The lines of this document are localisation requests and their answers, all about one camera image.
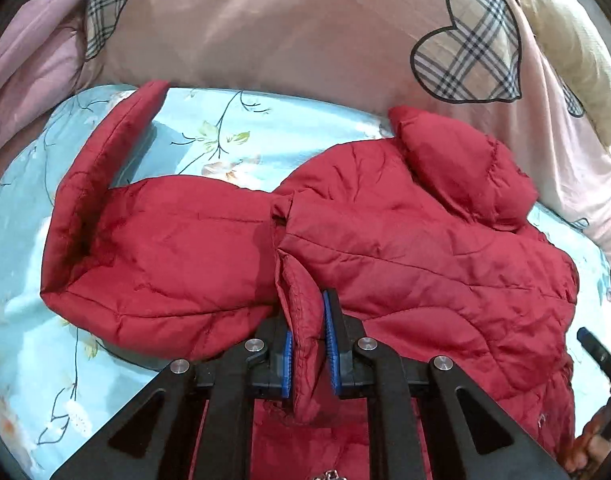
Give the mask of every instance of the printed leaf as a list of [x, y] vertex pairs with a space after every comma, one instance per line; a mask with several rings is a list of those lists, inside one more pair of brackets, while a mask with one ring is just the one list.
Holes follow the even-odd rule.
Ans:
[[96, 354], [98, 354], [98, 341], [96, 341], [96, 338], [93, 336], [84, 339], [83, 347], [88, 360], [95, 358]]
[[192, 99], [196, 94], [198, 94], [198, 88], [192, 88], [188, 95], [186, 95], [184, 101], [189, 101], [190, 99]]
[[235, 135], [233, 141], [236, 142], [236, 144], [243, 144], [244, 142], [248, 142], [248, 139], [250, 139], [250, 132], [242, 132]]
[[198, 134], [195, 138], [204, 137], [205, 139], [208, 139], [209, 137], [212, 137], [216, 139], [218, 134], [219, 130], [216, 126], [208, 123], [207, 121], [203, 121], [203, 124], [201, 124], [201, 126], [199, 127]]

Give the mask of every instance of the blue gripper pad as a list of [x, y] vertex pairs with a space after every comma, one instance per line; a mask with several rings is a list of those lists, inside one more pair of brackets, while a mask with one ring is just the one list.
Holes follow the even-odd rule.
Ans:
[[292, 332], [285, 336], [285, 348], [283, 351], [283, 383], [281, 385], [281, 397], [290, 398], [292, 391]]
[[337, 335], [332, 323], [332, 308], [330, 307], [330, 297], [327, 291], [323, 293], [323, 303], [325, 305], [325, 346], [327, 348], [328, 362], [330, 364], [330, 379], [335, 395], [341, 394], [341, 367], [339, 364], [339, 346], [337, 345]]

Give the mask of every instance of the pillowcase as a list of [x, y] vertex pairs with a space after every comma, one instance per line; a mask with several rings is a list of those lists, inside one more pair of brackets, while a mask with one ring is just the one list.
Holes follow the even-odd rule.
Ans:
[[[466, 6], [474, 11], [460, 12]], [[140, 86], [165, 79], [174, 86], [274, 92], [385, 115], [393, 105], [423, 107], [425, 98], [432, 97], [410, 66], [412, 50], [427, 36], [417, 50], [426, 55], [424, 59], [427, 51], [440, 59], [420, 69], [426, 86], [431, 91], [440, 87], [439, 99], [489, 102], [499, 81], [482, 64], [466, 74], [467, 91], [455, 89], [460, 85], [453, 84], [449, 75], [442, 84], [444, 78], [433, 74], [433, 62], [448, 70], [453, 64], [445, 58], [461, 52], [445, 34], [430, 38], [430, 33], [440, 33], [437, 29], [450, 24], [454, 12], [476, 25], [485, 4], [480, 6], [477, 0], [90, 0], [86, 63], [79, 87]], [[489, 47], [512, 72], [516, 46], [508, 46], [506, 34], [491, 43]], [[504, 86], [498, 97], [506, 102], [516, 99], [519, 85], [506, 86], [511, 88]]]
[[518, 0], [537, 43], [576, 94], [604, 146], [611, 144], [611, 57], [577, 0]]

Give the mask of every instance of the bed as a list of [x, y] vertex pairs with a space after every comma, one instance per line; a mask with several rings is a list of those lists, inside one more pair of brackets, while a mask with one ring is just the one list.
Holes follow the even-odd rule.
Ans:
[[[100, 86], [65, 101], [0, 180], [0, 430], [35, 479], [50, 478], [156, 374], [115, 357], [102, 341], [48, 310], [38, 294], [56, 186], [95, 125], [133, 90]], [[351, 108], [176, 88], [114, 184], [184, 173], [273, 190], [334, 144], [385, 136], [391, 136], [387, 121]], [[581, 277], [568, 338], [578, 432], [608, 396], [607, 381], [575, 334], [586, 326], [606, 340], [608, 306], [602, 300], [609, 266], [598, 247], [543, 206], [535, 206], [529, 219], [573, 257]]]

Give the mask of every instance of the human hand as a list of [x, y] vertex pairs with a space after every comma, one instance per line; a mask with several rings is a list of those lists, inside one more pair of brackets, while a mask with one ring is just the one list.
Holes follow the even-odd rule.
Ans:
[[586, 480], [596, 471], [611, 451], [611, 442], [599, 433], [605, 426], [605, 408], [601, 408], [583, 428], [583, 433], [571, 447], [559, 456], [559, 462], [579, 480]]

